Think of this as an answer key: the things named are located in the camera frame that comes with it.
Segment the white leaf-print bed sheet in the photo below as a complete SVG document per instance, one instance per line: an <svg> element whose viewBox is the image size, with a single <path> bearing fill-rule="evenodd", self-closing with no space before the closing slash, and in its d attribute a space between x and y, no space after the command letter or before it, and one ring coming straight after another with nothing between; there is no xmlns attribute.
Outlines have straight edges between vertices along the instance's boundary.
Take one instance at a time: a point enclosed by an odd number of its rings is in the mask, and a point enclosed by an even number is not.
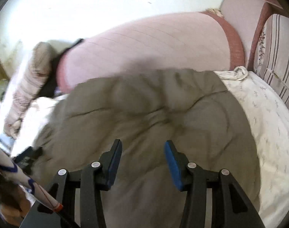
<svg viewBox="0 0 289 228"><path fill-rule="evenodd" d="M214 72L242 106L255 140L260 169L258 213L266 227L277 227L289 211L289 110L272 88L245 68ZM58 98L38 98L22 123L11 155L35 141L49 123Z"/></svg>

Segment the small striped floral pillow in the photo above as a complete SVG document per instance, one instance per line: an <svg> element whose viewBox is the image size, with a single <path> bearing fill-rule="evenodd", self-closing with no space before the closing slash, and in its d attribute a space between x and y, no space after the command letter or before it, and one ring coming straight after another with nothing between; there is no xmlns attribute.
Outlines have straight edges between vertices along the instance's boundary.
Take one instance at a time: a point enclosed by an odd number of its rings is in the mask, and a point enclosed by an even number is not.
<svg viewBox="0 0 289 228"><path fill-rule="evenodd" d="M51 73L55 51L48 42L39 42L32 50L22 79L13 93L13 104L5 118L4 132L16 139L31 102L36 98Z"/></svg>

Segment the pink red-edged square cushion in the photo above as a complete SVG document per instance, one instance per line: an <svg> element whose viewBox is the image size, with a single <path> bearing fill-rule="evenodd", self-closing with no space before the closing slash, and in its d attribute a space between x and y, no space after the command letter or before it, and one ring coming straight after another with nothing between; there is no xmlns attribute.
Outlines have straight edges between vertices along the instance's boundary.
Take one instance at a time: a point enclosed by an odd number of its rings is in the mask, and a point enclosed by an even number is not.
<svg viewBox="0 0 289 228"><path fill-rule="evenodd" d="M221 12L240 36L245 67L252 70L263 26L273 13L271 4L264 0L224 0Z"/></svg>

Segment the olive quilted hooded jacket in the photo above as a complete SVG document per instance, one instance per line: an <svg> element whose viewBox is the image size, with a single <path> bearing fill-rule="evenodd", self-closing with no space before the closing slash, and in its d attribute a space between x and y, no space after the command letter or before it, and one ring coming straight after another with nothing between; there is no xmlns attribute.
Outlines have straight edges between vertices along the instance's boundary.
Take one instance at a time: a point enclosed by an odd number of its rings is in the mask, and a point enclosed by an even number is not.
<svg viewBox="0 0 289 228"><path fill-rule="evenodd" d="M214 72L155 70L91 79L60 101L35 141L40 185L123 145L115 184L103 193L108 227L178 227L186 195L164 154L171 140L203 169L228 169L259 208L260 169L246 114Z"/></svg>

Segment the large striped floral cushion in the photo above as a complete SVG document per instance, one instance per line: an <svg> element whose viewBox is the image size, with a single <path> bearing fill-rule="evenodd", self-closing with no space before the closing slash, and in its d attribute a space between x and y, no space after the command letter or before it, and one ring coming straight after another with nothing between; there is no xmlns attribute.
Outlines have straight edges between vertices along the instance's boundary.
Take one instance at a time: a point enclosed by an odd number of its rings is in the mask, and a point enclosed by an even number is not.
<svg viewBox="0 0 289 228"><path fill-rule="evenodd" d="M289 110L289 18L271 15L259 37L254 72L282 99Z"/></svg>

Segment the black garment behind pillows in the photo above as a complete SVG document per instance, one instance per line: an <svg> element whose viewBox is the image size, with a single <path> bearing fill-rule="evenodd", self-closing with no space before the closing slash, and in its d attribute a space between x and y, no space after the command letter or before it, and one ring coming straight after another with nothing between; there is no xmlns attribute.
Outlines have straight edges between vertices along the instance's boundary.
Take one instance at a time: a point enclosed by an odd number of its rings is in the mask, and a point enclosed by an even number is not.
<svg viewBox="0 0 289 228"><path fill-rule="evenodd" d="M74 48L75 46L77 46L83 41L84 39L80 38L74 43L59 42L59 44L62 44L63 49L57 52L55 56L52 57L50 61L51 71L50 71L49 77L46 83L41 88L41 90L38 92L37 98L39 97L53 98L55 96L55 91L58 87L56 74L57 74L57 69L58 69L61 57L64 56L65 53L68 52L71 48Z"/></svg>

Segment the pink bolster with red ends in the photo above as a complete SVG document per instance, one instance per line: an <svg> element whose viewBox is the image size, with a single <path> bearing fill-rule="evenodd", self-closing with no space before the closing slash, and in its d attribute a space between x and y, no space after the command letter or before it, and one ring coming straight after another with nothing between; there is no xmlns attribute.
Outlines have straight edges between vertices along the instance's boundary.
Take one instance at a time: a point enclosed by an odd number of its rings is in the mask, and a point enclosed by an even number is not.
<svg viewBox="0 0 289 228"><path fill-rule="evenodd" d="M240 36L210 12L159 15L111 29L72 46L59 61L63 93L88 79L164 68L233 70L245 64Z"/></svg>

